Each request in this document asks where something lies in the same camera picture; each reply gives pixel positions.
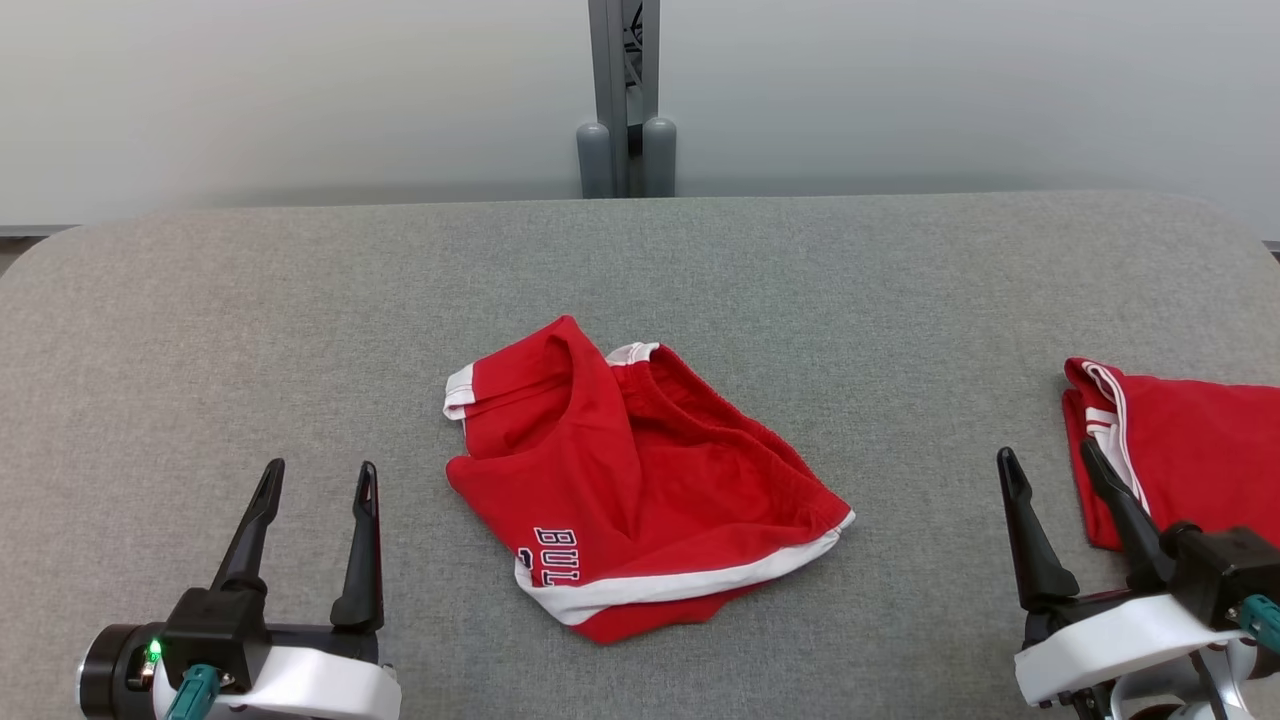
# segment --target folded red garment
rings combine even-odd
[[[1280,388],[1126,375],[1084,357],[1066,361],[1066,378],[1089,542],[1121,548],[1080,461],[1080,442],[1093,437],[1161,530],[1178,520],[1206,532],[1247,525],[1280,544]]]
[[[823,555],[854,512],[669,348],[600,354],[564,316],[448,380],[453,488],[516,583],[602,643],[710,619]]]

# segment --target white wall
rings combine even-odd
[[[680,195],[1142,187],[1280,240],[1276,0],[669,0]]]
[[[582,0],[0,0],[0,227],[579,197]]]

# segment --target gray cylindrical leg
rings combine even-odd
[[[613,145],[609,128],[586,123],[577,128],[577,172],[582,176],[582,197],[613,197]]]
[[[644,123],[645,197],[676,195],[676,123],[649,118]]]

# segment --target floor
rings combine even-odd
[[[38,237],[0,237],[0,275],[13,265],[19,255],[42,238]]]

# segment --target gray fabric surface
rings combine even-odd
[[[270,621],[324,621],[360,461],[381,475],[404,717],[1068,717],[1021,706],[995,452],[1085,591],[1074,354],[1280,384],[1280,268],[1142,193],[209,211],[79,228],[0,278],[0,716],[72,717],[106,624],[207,583],[288,460]],[[448,487],[445,377],[577,316],[675,347],[858,511],[705,625],[596,647],[525,597]],[[1280,712],[1274,684],[1251,689]]]

